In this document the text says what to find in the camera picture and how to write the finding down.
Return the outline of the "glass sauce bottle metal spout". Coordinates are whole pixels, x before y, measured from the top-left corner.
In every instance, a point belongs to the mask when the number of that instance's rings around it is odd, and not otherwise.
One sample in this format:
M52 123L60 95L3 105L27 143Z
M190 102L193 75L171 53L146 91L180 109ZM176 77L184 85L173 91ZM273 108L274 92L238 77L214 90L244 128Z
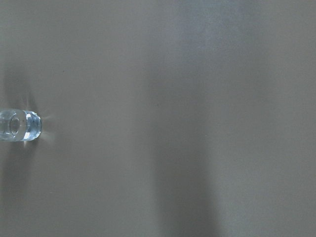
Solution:
M42 121L33 111L20 109L0 110L0 140L26 142L37 139L42 131Z

